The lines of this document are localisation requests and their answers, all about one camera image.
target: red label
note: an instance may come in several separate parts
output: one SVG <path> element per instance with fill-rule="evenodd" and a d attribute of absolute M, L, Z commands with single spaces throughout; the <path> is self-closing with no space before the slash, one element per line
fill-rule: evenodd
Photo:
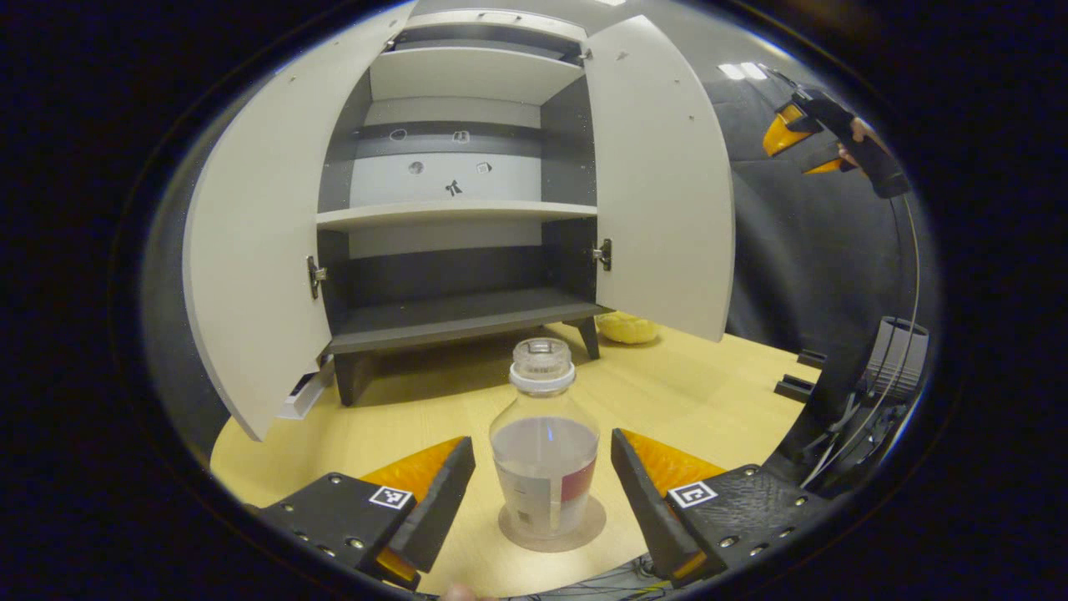
<path fill-rule="evenodd" d="M 597 463 L 595 457 L 590 465 L 578 472 L 564 476 L 560 484 L 560 502 L 566 503 L 590 490 L 590 483 L 594 479 L 594 464 Z"/>

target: bottle cap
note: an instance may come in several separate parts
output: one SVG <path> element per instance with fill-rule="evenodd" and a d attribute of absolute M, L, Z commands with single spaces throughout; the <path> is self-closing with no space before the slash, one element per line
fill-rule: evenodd
<path fill-rule="evenodd" d="M 530 338 L 512 352 L 512 383 L 527 393 L 548 393 L 575 382 L 571 350 L 555 338 Z"/>

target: wooden table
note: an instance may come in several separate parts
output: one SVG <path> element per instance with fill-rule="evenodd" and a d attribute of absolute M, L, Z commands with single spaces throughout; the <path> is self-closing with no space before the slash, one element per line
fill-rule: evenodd
<path fill-rule="evenodd" d="M 497 525 L 504 497 L 493 470 L 490 422 L 512 402 L 512 349 L 531 336 L 567 341 L 577 366 L 570 392 L 600 424 L 592 493 L 608 524 L 587 545 L 535 553 L 509 542 Z M 815 382 L 819 370 L 797 357 L 733 336 L 719 344 L 664 329 L 649 345 L 601 339 L 586 359 L 579 333 L 562 325 L 381 358 L 377 378 L 356 407 L 328 389 L 303 422 L 279 420 L 256 443 L 231 420 L 216 442 L 211 472 L 240 501 L 277 503 L 328 472 L 359 477 L 441 441 L 470 436 L 476 469 L 434 569 L 419 590 L 441 594 L 453 582 L 481 595 L 519 596 L 572 584 L 646 552 L 612 469 L 610 432 L 626 428 L 732 470 L 761 463 L 802 405 L 773 393 L 783 375 Z"/>

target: human hand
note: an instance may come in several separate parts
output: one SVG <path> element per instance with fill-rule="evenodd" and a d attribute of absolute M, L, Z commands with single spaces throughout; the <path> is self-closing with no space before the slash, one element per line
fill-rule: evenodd
<path fill-rule="evenodd" d="M 886 144 L 882 143 L 882 139 L 879 138 L 875 130 L 871 129 L 871 126 L 868 125 L 863 118 L 854 116 L 853 120 L 849 122 L 849 128 L 853 132 L 854 142 L 863 142 L 864 138 L 871 138 L 875 140 L 875 143 L 879 144 L 879 147 L 881 147 L 883 152 L 890 154 L 890 151 L 886 149 Z M 857 159 L 853 158 L 853 155 L 849 154 L 846 146 L 842 145 L 842 142 L 838 142 L 838 156 L 842 157 L 843 160 L 851 163 L 853 167 L 860 167 Z"/>
<path fill-rule="evenodd" d="M 441 601 L 498 601 L 496 597 L 477 597 L 470 586 L 454 584 L 441 596 Z"/>

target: cabinet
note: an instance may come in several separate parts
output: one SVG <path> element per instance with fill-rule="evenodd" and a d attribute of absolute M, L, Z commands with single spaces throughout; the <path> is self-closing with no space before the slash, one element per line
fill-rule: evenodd
<path fill-rule="evenodd" d="M 595 355 L 592 317 L 611 310 L 723 335 L 726 149 L 670 39 L 642 16 L 587 37 L 410 11 L 285 66 L 198 180 L 190 326 L 254 440 L 324 353 L 346 389 L 359 353 L 560 321 Z M 309 256 L 328 273 L 315 294 Z"/>

